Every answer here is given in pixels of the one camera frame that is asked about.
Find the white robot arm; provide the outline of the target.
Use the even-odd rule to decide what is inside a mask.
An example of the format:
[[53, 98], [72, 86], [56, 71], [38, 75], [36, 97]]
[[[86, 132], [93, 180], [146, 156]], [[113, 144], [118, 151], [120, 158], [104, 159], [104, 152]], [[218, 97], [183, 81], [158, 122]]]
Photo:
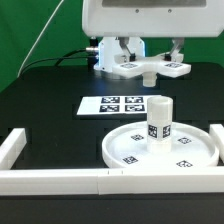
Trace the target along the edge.
[[[224, 0], [83, 0], [82, 29], [101, 39], [96, 70], [178, 77], [191, 70], [180, 53], [185, 38], [224, 32]], [[147, 57], [144, 37], [172, 38], [174, 46]]]

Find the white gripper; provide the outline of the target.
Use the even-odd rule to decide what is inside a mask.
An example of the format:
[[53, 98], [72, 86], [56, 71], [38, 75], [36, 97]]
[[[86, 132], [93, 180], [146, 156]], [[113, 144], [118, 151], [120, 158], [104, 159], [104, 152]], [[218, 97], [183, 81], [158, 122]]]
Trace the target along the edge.
[[83, 0], [88, 36], [119, 37], [126, 62], [136, 60], [128, 37], [177, 37], [164, 55], [174, 61], [182, 37], [217, 37], [224, 31], [224, 0]]

